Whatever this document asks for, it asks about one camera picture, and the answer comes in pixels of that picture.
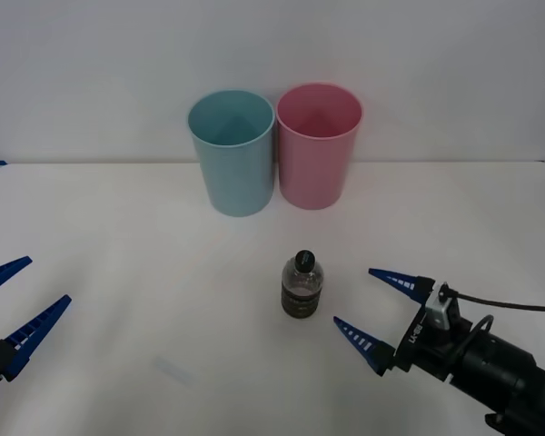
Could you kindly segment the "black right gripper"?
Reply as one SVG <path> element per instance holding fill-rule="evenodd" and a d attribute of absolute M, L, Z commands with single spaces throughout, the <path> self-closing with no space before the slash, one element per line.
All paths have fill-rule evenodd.
<path fill-rule="evenodd" d="M 382 269 L 370 268 L 368 273 L 420 305 L 427 302 L 435 284 L 435 280 L 429 277 Z M 441 381 L 451 376 L 451 382 L 474 382 L 469 364 L 463 363 L 474 341 L 471 334 L 473 324 L 461 316 L 457 303 L 451 308 L 451 327 L 448 331 L 434 327 L 426 309 L 420 308 L 402 337 L 396 353 L 390 344 L 357 329 L 339 317 L 334 316 L 333 322 L 379 376 L 390 370 L 394 361 L 394 365 L 404 372 L 417 366 Z"/>

